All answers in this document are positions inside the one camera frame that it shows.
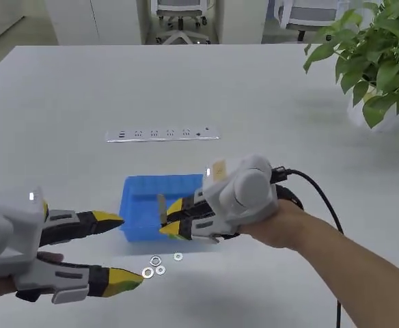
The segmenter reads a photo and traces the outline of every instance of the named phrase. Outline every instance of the white pot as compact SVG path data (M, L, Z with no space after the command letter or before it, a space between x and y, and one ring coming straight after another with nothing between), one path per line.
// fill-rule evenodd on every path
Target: white pot
M368 89L368 93L363 97L363 99L353 107L353 95L350 97L350 102L348 104L348 118L350 118L350 121L361 128L364 128L369 131L374 131L374 132L389 132L389 131L394 131L399 128L399 114L397 115L397 108L396 105L392 106L389 108L389 110L386 112L385 117L383 120L378 123L376 126L373 128L370 128L368 126L368 123L365 121L365 118L363 116L363 106L365 105L365 102L371 99L376 95L375 89L370 86Z

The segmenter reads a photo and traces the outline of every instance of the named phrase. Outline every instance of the power strip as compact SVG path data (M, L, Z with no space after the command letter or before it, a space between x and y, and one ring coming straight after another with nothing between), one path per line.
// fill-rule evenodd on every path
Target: power strip
M108 131L105 139L110 143L139 141L185 141L214 140L221 136L216 128L205 126L199 128L134 128Z

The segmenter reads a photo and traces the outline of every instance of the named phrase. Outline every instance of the white floor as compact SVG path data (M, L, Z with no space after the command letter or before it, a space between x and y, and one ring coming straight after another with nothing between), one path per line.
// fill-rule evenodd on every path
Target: white floor
M13 27L0 37L0 61L18 45L56 45L57 39L46 13L43 0L24 0L25 17L17 22ZM195 29L193 20L186 20L186 29ZM160 25L159 20L153 20L152 32L148 37L148 44L155 43L155 32L166 29L165 25ZM200 33L210 36L212 43L217 43L216 33L213 23L199 29ZM265 24L264 37L262 43L284 43L297 42L297 31L286 31L279 28L275 20L268 20Z

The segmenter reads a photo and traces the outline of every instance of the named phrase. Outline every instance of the black cable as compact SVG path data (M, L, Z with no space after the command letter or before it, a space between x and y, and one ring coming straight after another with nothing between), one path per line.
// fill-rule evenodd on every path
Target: black cable
M333 217L333 220L335 221L335 225L336 228L338 229L338 231L341 234L344 234L344 231L342 229L341 223L339 221L338 216L336 215L335 210L333 209L332 205L330 204L329 199L327 198L327 196L325 195L324 191L322 191L321 187L318 185L318 183L315 182L314 179L310 178L307 174L304 174L303 172L297 171L296 169L287 169L286 170L286 175L290 176L291 174L294 174L296 176L300 176L302 178L304 178L306 181L308 181L312 186L314 186L314 188L316 189L316 191L320 194L322 200L324 201L324 203L326 204L327 208L330 211L331 216Z
M333 217L333 220L335 221L336 228L341 234L344 234L344 231L342 229L341 223L339 221L338 216L336 215L335 210L330 204L330 201L325 195L324 191L322 191L321 187L318 185L318 183L315 182L314 179L310 178L307 174L304 174L303 172L297 171L296 169L284 169L284 167L278 167L277 169L273 169L273 176L271 177L271 181L273 179L276 179L277 180L276 182L286 180L287 176L291 174L302 177L316 189L316 191L320 194L322 200L326 204L327 208L329 209L330 214ZM336 305L336 328L341 328L341 314L342 314L341 308L342 305L338 301Z

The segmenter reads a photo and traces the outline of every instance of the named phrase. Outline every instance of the potted plant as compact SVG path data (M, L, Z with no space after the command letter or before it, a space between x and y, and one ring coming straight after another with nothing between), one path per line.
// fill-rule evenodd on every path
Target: potted plant
M351 120L386 131L399 123L399 0L363 6L374 13L370 26L360 29L362 17L355 10L345 12L318 32L317 38L331 36L331 41L310 53L304 69L307 73L313 62L337 55L336 82L341 80L345 94L353 89Z

